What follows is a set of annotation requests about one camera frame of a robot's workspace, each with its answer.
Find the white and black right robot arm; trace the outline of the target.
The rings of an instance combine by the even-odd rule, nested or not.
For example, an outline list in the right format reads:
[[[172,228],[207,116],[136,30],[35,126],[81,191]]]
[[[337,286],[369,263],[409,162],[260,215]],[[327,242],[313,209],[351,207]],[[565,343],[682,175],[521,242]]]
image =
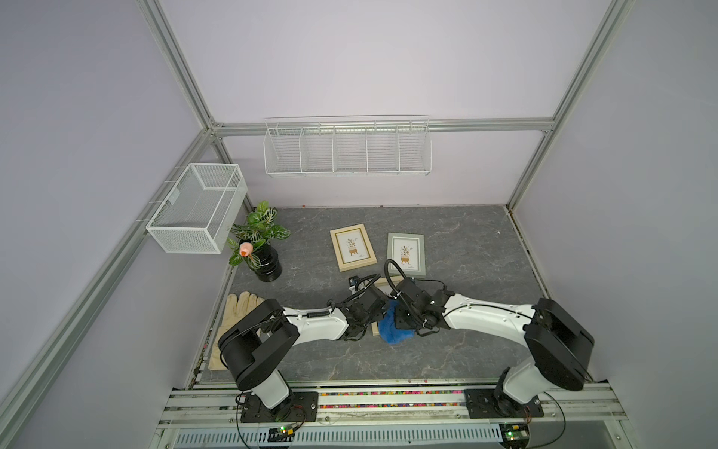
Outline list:
[[[589,364],[595,339],[552,299],[536,304],[500,304],[441,289],[430,295],[415,282],[391,282],[399,327],[436,332],[472,330],[520,344],[529,358],[502,372],[492,403],[508,415],[554,387],[581,391],[593,377]]]

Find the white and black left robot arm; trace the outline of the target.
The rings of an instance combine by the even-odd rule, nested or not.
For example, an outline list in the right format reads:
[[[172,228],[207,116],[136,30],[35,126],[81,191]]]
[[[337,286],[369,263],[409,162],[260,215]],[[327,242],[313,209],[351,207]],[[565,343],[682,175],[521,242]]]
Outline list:
[[[279,372],[292,348],[318,340],[360,340],[388,309],[387,295],[375,286],[316,310],[284,308],[276,299],[268,299],[222,335],[220,361],[239,391],[251,392],[276,415],[293,401],[294,393]]]

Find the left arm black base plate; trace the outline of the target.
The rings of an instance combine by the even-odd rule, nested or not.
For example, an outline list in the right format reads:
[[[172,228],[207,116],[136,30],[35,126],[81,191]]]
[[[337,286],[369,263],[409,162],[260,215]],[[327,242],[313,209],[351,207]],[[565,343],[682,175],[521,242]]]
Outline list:
[[[319,411],[319,394],[314,391],[291,392],[274,408],[267,408],[254,393],[242,396],[239,410],[241,423],[315,422]]]

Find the beige picture frame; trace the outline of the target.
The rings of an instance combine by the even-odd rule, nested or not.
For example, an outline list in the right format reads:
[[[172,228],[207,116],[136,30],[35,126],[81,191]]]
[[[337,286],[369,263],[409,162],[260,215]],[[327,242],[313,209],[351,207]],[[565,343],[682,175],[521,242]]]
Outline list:
[[[340,272],[375,265],[378,260],[364,224],[330,231]]]

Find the light wood picture frame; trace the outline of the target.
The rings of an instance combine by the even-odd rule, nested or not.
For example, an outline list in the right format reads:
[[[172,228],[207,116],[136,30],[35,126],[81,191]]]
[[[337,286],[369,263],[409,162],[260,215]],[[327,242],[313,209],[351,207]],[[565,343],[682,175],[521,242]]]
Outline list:
[[[403,280],[403,278],[402,278],[401,276],[399,276],[399,275],[396,275],[396,276],[392,276],[392,277],[391,277],[391,281],[394,283],[395,286],[398,286],[398,284],[399,284],[402,280]],[[375,285],[377,288],[379,288],[379,290],[381,290],[381,292],[385,293],[385,295],[387,295],[387,296],[389,296],[389,295],[391,294],[391,292],[392,292],[391,286],[389,285],[389,282],[387,281],[386,278],[381,278],[381,279],[377,280],[377,282],[375,282],[374,285]],[[371,324],[371,331],[372,331],[372,335],[373,335],[374,337],[379,337],[379,336],[380,336],[380,329],[379,329],[379,323],[380,323],[380,322],[381,322],[381,318],[375,320],[375,321]]]

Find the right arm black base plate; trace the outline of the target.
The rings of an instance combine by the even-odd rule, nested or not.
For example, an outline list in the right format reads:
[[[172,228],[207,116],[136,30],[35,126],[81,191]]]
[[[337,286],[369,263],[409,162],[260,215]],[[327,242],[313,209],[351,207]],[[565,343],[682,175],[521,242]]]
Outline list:
[[[464,390],[465,402],[470,419],[544,417],[538,397],[520,404],[507,396],[499,396],[488,388],[469,388]]]

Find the blue microfibre cloth black trim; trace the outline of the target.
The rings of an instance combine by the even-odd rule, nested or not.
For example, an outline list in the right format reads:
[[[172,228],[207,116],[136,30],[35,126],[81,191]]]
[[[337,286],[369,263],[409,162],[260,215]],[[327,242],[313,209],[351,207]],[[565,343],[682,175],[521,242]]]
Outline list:
[[[389,345],[400,344],[414,336],[413,330],[399,329],[396,326],[397,307],[398,302],[396,300],[392,300],[384,318],[379,321],[379,335],[381,339]]]

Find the green-grey picture frame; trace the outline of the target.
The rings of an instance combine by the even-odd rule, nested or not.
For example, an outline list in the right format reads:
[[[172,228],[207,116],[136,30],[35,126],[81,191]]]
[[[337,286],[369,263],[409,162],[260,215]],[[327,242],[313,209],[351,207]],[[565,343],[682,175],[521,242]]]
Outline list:
[[[411,277],[426,276],[424,236],[419,234],[389,233],[387,258],[394,260]]]

